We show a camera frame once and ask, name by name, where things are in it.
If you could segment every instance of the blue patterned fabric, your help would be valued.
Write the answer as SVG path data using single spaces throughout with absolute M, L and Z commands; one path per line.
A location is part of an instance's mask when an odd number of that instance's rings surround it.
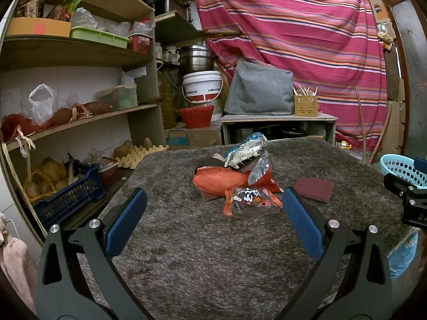
M 410 236 L 394 253 L 389 256 L 389 268 L 392 280 L 396 280 L 409 267 L 415 257 L 418 232 Z

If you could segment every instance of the microwave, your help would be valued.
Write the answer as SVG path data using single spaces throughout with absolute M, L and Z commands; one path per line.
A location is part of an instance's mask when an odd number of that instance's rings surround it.
M 172 11 L 177 11 L 183 18 L 190 23 L 193 21 L 191 19 L 191 9 L 189 8 L 190 3 L 187 0 L 155 0 L 154 8 L 155 15 L 160 15 Z

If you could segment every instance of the gray fur tablecloth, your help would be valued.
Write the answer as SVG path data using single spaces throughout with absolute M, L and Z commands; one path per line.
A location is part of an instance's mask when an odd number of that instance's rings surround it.
M 202 200 L 192 184 L 194 169 L 200 159 L 227 149 L 148 155 L 100 216 L 122 204 L 136 186 L 147 191 L 147 210 L 113 261 L 156 320 L 273 319 L 315 264 L 284 211 L 244 221 L 223 215 L 224 198 Z M 372 167 L 316 138 L 269 142 L 267 150 L 273 179 L 283 189 L 299 177 L 335 183 L 330 203 L 306 200 L 326 218 L 359 230 L 377 225 L 388 252 L 408 236 L 400 200 L 385 190 Z M 81 261 L 96 300 L 106 304 L 86 260 Z

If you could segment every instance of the gray cloth cover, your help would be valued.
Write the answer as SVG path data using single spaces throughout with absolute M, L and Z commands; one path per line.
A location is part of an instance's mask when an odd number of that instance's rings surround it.
M 289 115 L 294 107 L 293 74 L 239 61 L 224 110 L 243 115 Z
M 156 320 L 274 319 L 315 264 L 283 210 L 239 220 L 223 214 L 225 198 L 202 199 L 194 169 L 228 149 L 147 155 L 100 215 L 123 204 L 136 186 L 147 191 L 147 209 L 113 263 Z M 355 230 L 376 224 L 387 252 L 408 236 L 401 200 L 374 168 L 312 137 L 269 142 L 267 150 L 281 188 L 300 177 L 334 182 L 329 203 L 306 199 L 327 219 Z M 81 263 L 95 299 L 107 305 L 85 257 Z M 331 293 L 343 275 L 341 268 Z

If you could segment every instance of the metal screw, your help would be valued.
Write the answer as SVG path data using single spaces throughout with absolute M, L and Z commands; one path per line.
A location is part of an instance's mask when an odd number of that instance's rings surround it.
M 370 233 L 377 233 L 378 232 L 378 227 L 376 227 L 375 225 L 369 226 L 369 232 Z
M 339 228 L 339 221 L 335 220 L 335 219 L 330 219 L 328 221 L 328 225 L 333 229 L 337 229 L 337 228 Z
M 52 225 L 52 226 L 50 227 L 50 231 L 51 231 L 52 233 L 57 233 L 57 232 L 59 231 L 59 225 L 58 225 L 58 224 Z
M 92 219 L 91 221 L 89 221 L 89 227 L 91 229 L 97 228 L 100 224 L 101 222 L 98 219 Z

